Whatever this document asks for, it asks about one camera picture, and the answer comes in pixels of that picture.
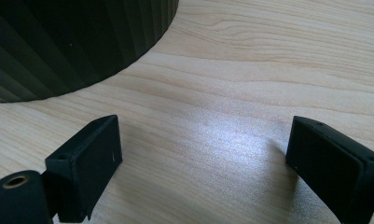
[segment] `black bracket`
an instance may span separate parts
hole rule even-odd
[[[374,152],[322,122],[294,117],[286,163],[341,223],[374,213]]]
[[[121,162],[118,117],[92,121],[45,159],[42,175],[21,171],[0,180],[0,223],[90,218]]]

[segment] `black ribbed object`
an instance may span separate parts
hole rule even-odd
[[[178,0],[0,0],[0,102],[46,99],[113,76],[145,54]]]

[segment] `wood grain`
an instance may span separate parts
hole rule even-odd
[[[180,1],[126,70],[0,104],[0,178],[43,172],[47,155],[109,114],[124,162],[90,223],[339,223],[284,153],[295,115],[374,150],[374,0]]]

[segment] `table surface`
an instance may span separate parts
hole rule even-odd
[[[90,223],[339,223],[284,153],[295,115],[374,150],[374,0],[181,0],[159,43],[115,76],[0,104],[0,178],[43,172],[110,114],[124,162]]]

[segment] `light wood surface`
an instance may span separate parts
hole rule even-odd
[[[374,0],[181,0],[126,70],[0,104],[0,178],[43,172],[52,151],[110,114],[124,162],[89,223],[339,223],[284,153],[295,115],[374,150]]]

